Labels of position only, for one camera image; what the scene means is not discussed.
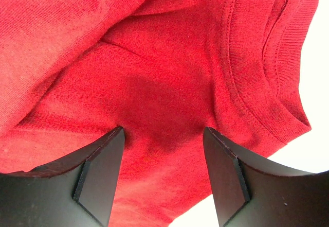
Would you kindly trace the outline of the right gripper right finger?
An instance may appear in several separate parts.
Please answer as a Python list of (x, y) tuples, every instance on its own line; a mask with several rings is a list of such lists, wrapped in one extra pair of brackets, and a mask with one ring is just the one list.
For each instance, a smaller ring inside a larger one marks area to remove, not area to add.
[(328, 226), (328, 172), (276, 163), (212, 128), (203, 147), (220, 226)]

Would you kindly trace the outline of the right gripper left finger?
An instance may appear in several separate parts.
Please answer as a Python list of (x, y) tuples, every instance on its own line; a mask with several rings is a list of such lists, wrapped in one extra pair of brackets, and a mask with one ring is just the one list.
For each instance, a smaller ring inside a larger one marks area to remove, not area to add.
[(108, 226), (122, 127), (31, 171), (1, 174), (1, 226)]

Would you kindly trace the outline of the red t shirt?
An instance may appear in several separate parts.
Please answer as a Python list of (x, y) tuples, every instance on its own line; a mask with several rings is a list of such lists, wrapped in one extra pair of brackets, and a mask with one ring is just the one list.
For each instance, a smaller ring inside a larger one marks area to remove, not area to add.
[(1, 172), (122, 126), (111, 226), (210, 195), (202, 135), (270, 156), (310, 130), (301, 49), (318, 0), (1, 0)]

